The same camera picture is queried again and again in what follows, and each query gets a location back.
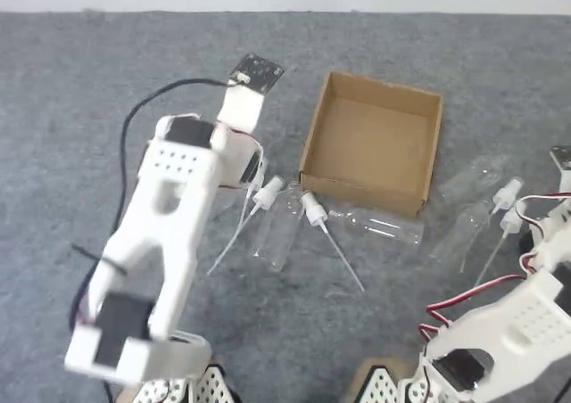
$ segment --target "robotic arm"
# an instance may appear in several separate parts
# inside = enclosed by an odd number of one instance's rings
[[[282,73],[276,64],[246,55],[231,75],[216,123],[194,114],[159,120],[131,202],[89,284],[87,320],[74,328],[68,369],[125,385],[203,376],[210,344],[196,335],[171,338],[218,187],[246,187],[261,171],[261,146],[251,132]],[[129,271],[156,247],[164,276],[157,300],[122,291]]]
[[[558,166],[561,192],[567,191],[569,168]],[[559,198],[566,199],[539,222],[535,247],[522,256],[527,277],[521,284],[497,302],[436,329],[412,378],[398,381],[389,367],[392,360],[377,361],[350,401],[485,403],[535,381],[551,363],[570,355],[571,209],[567,193]],[[473,294],[475,289],[437,305],[444,308]]]

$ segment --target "plastic bottle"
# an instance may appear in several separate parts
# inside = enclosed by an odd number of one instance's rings
[[[414,250],[420,245],[425,224],[388,211],[354,208],[349,204],[329,210],[331,220],[342,220],[351,232],[368,233],[408,244]]]
[[[261,221],[260,230],[254,240],[253,256],[266,262],[271,271],[280,272],[284,268],[297,227],[303,217],[301,197],[299,183],[290,183],[277,195],[273,206]]]
[[[481,196],[486,189],[501,180],[506,162],[507,157],[503,155],[475,158],[467,167],[437,188],[440,203],[450,206],[465,201],[468,196]]]
[[[482,200],[470,204],[456,219],[450,232],[434,248],[431,256],[441,263],[461,264],[460,272],[464,271],[466,255],[478,234],[490,221],[492,203]]]

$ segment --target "open cardboard box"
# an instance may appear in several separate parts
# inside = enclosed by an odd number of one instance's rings
[[[432,177],[443,97],[331,72],[305,143],[302,187],[415,217]]]

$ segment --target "spray nozzle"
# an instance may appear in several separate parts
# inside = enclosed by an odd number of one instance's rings
[[[327,235],[327,239],[329,240],[331,245],[333,245],[335,251],[337,251],[337,254],[339,255],[339,257],[341,258],[341,260],[351,273],[352,277],[355,279],[355,282],[357,282],[357,285],[359,286],[360,290],[364,292],[365,287],[363,286],[363,283],[360,281],[359,276],[357,276],[357,273],[353,270],[351,264],[349,263],[349,260],[347,260],[347,258],[345,257],[345,255],[335,242],[335,239],[329,233],[327,226],[325,226],[325,221],[327,220],[327,213],[325,209],[321,206],[321,204],[319,204],[319,202],[315,199],[315,195],[313,195],[313,193],[311,192],[306,192],[302,196],[302,205],[303,208],[305,209],[305,216],[310,222],[310,225],[319,226],[323,231],[323,233]]]
[[[492,201],[495,204],[492,214],[497,213],[499,210],[509,210],[516,202],[517,194],[524,185],[524,181],[519,177],[513,177],[509,180],[508,184],[503,186],[493,197]]]

